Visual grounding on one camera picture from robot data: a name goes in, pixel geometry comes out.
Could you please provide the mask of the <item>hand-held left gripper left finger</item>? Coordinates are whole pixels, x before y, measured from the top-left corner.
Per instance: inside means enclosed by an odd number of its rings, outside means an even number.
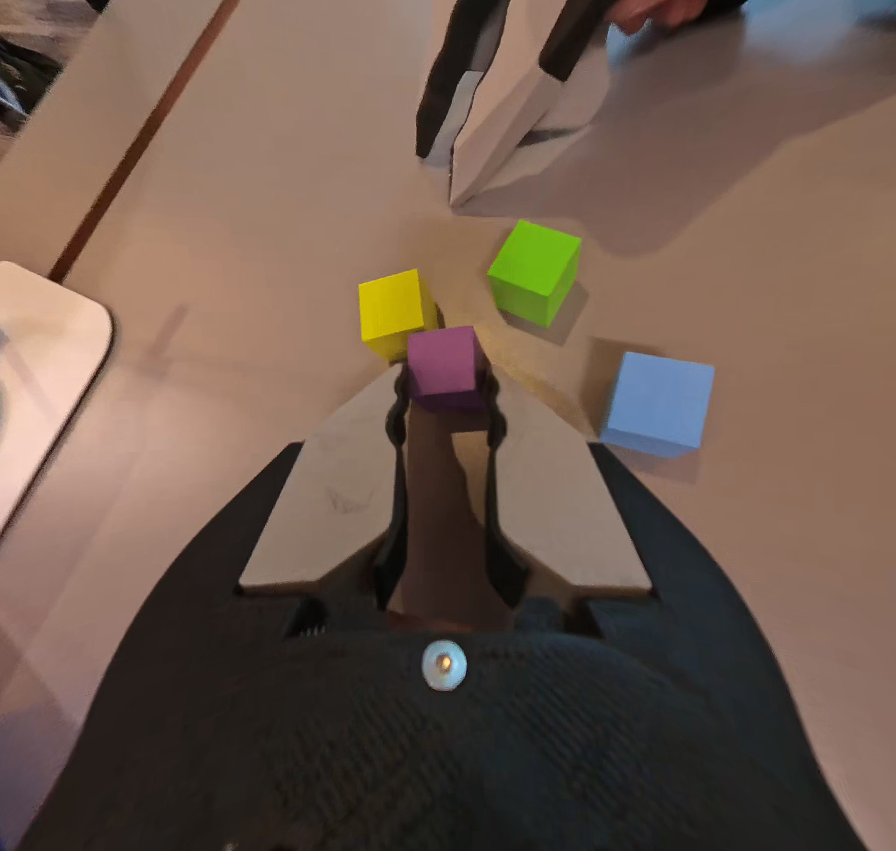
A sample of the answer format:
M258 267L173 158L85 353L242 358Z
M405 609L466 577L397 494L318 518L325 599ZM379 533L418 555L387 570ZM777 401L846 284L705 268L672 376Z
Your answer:
M242 591L344 591L387 609L408 556L408 406L408 367L392 365L307 438L239 578Z

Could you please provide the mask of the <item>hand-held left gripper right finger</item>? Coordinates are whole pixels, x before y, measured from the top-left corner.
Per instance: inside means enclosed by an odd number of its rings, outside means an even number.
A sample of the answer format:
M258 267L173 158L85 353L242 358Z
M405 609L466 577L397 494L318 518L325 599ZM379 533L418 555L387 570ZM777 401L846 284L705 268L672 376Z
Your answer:
M510 609L646 598L651 579L588 441L503 370L485 386L486 570Z

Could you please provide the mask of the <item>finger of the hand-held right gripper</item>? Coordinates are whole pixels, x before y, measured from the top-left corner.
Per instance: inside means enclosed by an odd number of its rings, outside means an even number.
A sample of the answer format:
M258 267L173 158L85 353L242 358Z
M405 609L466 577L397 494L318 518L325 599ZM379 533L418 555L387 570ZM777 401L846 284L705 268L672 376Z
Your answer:
M416 113L415 153L431 155L464 75L497 50L509 0L433 0L431 38Z
M556 77L540 57L567 4L593 0L498 0L485 40L476 42L477 84L452 146L449 201L476 196L544 170L596 117L609 92L607 4L585 16L584 47L574 43L574 65Z

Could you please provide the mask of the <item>light blue foam cube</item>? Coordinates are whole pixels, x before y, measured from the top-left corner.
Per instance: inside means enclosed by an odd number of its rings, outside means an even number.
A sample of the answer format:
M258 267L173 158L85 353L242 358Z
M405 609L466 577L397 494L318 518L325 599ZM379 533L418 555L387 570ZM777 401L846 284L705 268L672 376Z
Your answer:
M625 352L599 441L664 458L700 450L714 379L710 364Z

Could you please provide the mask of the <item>green foam cube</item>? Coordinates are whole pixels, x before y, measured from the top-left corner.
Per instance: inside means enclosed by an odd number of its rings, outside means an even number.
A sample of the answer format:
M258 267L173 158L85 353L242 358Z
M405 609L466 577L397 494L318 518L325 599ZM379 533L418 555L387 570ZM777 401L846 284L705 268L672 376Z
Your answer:
M580 254L580 237L519 220L487 270L496 308L548 329L577 279Z

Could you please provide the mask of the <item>purple foam cube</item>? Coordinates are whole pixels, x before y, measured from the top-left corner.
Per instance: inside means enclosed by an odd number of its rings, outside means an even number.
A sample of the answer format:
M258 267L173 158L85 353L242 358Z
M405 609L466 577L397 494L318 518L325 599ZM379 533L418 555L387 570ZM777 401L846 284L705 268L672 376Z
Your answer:
M408 338L410 395L428 412L473 413L485 407L487 356L471 326Z

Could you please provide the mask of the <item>yellow foam cube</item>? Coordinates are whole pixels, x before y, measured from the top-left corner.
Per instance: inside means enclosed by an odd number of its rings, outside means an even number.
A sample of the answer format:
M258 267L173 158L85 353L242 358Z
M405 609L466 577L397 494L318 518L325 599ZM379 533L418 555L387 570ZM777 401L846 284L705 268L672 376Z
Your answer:
M357 288L361 339L389 364L408 355L409 337L440 328L440 310L417 269Z

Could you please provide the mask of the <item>white document stand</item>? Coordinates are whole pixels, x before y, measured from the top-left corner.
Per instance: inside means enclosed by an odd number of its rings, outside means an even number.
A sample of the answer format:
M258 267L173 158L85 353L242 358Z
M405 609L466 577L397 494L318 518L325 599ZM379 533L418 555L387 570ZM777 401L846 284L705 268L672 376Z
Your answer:
M5 531L113 345L102 304L1 263L1 530Z

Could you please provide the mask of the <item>black office chair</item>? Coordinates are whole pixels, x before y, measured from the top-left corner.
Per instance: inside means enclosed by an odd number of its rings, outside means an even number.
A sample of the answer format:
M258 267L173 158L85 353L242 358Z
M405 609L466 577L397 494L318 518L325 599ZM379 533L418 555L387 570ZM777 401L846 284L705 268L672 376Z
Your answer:
M19 130L62 70L49 56L1 37L2 125Z

